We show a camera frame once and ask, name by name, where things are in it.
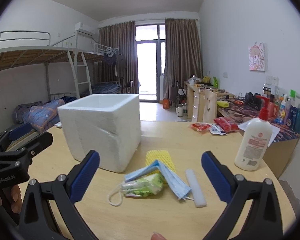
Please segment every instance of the human hand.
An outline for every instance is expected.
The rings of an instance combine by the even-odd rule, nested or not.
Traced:
[[[151,240],[167,240],[159,233],[154,232],[154,234],[151,237]]]
[[[22,206],[22,199],[21,199],[21,192],[18,185],[14,185],[11,188],[11,197],[14,201],[14,203],[11,204],[11,210],[14,213],[20,213],[21,212],[21,206]]]

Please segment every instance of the headphones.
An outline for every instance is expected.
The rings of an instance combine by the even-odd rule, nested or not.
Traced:
[[[260,96],[260,94],[255,93],[253,95],[251,92],[246,93],[246,96],[244,98],[244,104],[254,106],[254,107],[256,106],[258,109],[260,109],[262,101],[260,98],[256,98],[256,96]]]

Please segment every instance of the surgical mask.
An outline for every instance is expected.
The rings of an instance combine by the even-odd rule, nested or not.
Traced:
[[[155,170],[159,170],[161,174],[164,176],[167,184],[169,185],[170,189],[173,193],[177,196],[178,200],[180,199],[190,199],[186,195],[191,191],[191,188],[182,180],[180,179],[177,174],[175,174],[172,170],[170,170],[164,163],[159,160],[155,160],[149,166],[141,168],[139,170],[133,171],[129,174],[124,176],[124,182],[130,182],[135,180],[141,176],[149,174]],[[118,204],[114,204],[110,201],[110,198],[117,192],[120,191],[122,183],[120,183],[112,192],[108,194],[107,200],[113,206],[120,206],[122,203],[122,194],[120,193],[120,201]]]

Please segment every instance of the glass door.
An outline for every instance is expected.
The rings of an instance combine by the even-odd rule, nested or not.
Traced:
[[[139,99],[157,101],[157,44],[138,44]]]
[[[139,98],[141,101],[159,102],[160,80],[165,66],[165,25],[137,26],[136,41]]]

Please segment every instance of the bottle label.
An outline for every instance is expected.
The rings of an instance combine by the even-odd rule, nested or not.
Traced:
[[[247,159],[248,165],[255,166],[257,161],[252,161],[253,159],[259,159],[265,149],[267,139],[262,138],[263,133],[259,133],[258,136],[250,136],[248,145],[243,153],[243,156]]]

